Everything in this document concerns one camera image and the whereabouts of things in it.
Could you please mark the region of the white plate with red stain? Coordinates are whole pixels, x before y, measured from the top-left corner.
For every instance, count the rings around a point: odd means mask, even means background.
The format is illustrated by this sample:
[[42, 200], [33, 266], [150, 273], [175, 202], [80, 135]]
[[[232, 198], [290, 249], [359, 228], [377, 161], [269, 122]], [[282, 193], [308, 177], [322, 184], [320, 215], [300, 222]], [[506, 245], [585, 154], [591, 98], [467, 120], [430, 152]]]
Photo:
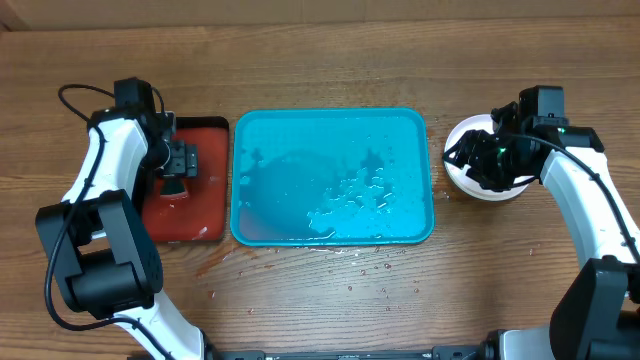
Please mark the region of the white plate with red stain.
[[[485, 130], [488, 133], [492, 134], [493, 127], [494, 122], [489, 114], [479, 114], [471, 116], [458, 123], [451, 130], [445, 142], [444, 150], [449, 150], [468, 130]], [[477, 182], [466, 176], [466, 171], [469, 169], [468, 165], [465, 165], [462, 169], [460, 169], [450, 163], [445, 163], [444, 167], [451, 181], [460, 190], [462, 190], [467, 195], [480, 200], [491, 202], [507, 201], [517, 197], [528, 187], [528, 185], [525, 184], [523, 186], [515, 187], [502, 192], [484, 190]]]

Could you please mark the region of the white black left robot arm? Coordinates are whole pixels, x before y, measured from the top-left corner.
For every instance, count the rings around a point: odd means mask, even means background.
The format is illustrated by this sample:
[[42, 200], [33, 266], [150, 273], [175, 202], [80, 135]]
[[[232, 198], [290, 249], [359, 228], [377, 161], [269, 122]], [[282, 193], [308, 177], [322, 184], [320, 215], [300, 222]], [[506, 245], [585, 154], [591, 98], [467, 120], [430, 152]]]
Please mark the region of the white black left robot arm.
[[117, 325], [154, 359], [215, 359], [206, 334], [164, 291], [160, 256], [134, 200], [139, 180], [171, 162], [176, 122], [144, 106], [88, 118], [89, 148], [74, 184], [35, 218], [48, 258], [44, 301], [66, 330]]

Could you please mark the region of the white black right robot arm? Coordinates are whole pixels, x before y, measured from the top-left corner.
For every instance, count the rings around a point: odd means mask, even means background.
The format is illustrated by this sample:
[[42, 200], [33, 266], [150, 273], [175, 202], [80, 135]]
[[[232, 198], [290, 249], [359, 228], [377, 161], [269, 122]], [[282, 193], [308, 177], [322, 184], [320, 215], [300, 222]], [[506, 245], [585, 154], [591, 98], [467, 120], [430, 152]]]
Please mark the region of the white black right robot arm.
[[467, 118], [448, 135], [442, 155], [452, 181], [480, 198], [533, 181], [560, 209], [580, 272], [548, 325], [498, 333], [484, 359], [636, 359], [639, 228], [608, 170], [591, 128], [573, 127], [563, 105], [512, 102]]

